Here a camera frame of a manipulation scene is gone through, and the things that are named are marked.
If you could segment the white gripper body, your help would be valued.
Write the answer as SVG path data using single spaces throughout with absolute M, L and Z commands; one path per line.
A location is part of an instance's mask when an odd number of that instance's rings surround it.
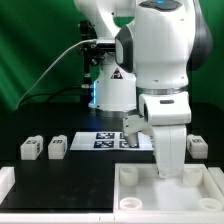
M 154 156 L 160 178 L 181 176 L 186 151 L 186 126 L 153 126 Z

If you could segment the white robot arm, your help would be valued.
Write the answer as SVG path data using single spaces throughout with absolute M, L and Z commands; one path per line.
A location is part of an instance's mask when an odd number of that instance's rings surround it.
M 154 140 L 159 176 L 183 173 L 191 122 L 187 73 L 200 68 L 212 37 L 199 0 L 73 0 L 93 26 L 92 61 L 100 66 L 92 111 L 122 115 L 131 146 Z

